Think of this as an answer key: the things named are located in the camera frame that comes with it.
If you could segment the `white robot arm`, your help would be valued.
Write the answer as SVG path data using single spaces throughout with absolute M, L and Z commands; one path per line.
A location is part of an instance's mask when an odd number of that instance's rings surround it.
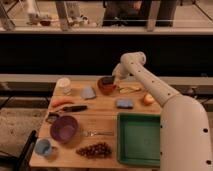
M 132 74 L 162 107 L 160 121 L 160 171 L 213 171 L 209 120 L 194 98 L 148 71 L 143 52 L 125 53 L 112 75 Z

